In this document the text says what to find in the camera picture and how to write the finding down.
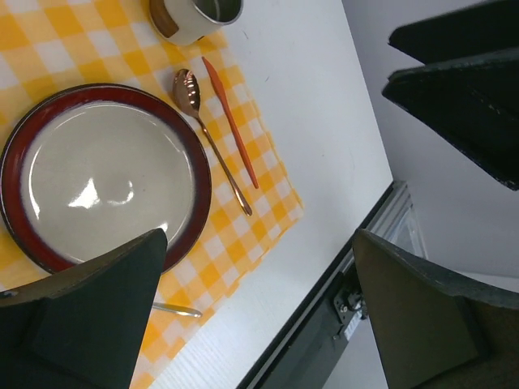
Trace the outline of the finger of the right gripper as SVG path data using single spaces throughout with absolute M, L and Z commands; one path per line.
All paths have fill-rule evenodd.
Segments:
M 382 94 L 517 190 L 517 49 L 396 71 Z
M 400 26 L 388 44 L 423 64 L 518 46 L 518 1 L 483 1 Z

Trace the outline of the silver fork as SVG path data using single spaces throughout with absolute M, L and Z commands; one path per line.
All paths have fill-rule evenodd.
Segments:
M 176 306 L 176 305 L 165 304 L 165 303 L 160 303 L 160 302 L 154 302 L 152 304 L 152 307 L 157 310 L 163 310 L 163 311 L 170 312 L 173 314 L 187 316 L 187 317 L 193 317 L 193 318 L 200 318 L 203 315 L 200 311 L 189 308 L 189 307 Z

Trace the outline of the red rimmed ceramic plate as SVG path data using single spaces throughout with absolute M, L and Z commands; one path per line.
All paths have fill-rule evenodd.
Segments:
M 208 220 L 208 158 L 187 121 L 158 97 L 116 83 L 68 88 L 14 125 L 1 156 L 1 214 L 16 245 L 48 272 L 149 230 L 180 263 Z

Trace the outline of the orange checkered cloth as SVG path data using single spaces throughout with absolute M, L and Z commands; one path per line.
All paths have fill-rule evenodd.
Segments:
M 216 69 L 259 183 L 242 162 L 202 61 Z M 172 78 L 193 71 L 201 117 L 213 143 L 212 205 L 201 238 L 162 277 L 157 298 L 210 318 L 302 216 L 302 203 L 278 157 L 223 32 L 179 47 L 153 27 L 145 1 L 4 1 L 1 4 L 1 137 L 36 103 L 82 83 L 114 82 L 170 101 Z

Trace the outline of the metal cup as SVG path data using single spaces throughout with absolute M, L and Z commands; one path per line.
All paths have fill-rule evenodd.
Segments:
M 191 45 L 242 14 L 244 1 L 151 0 L 151 21 L 158 33 L 174 45 Z

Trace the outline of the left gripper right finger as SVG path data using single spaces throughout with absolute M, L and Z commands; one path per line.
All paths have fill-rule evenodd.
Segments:
M 354 261 L 390 388 L 516 388 L 518 295 L 358 230 Z

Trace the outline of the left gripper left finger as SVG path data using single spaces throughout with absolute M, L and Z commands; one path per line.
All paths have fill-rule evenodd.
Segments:
M 1 293 L 3 388 L 128 388 L 163 270 L 154 229 Z

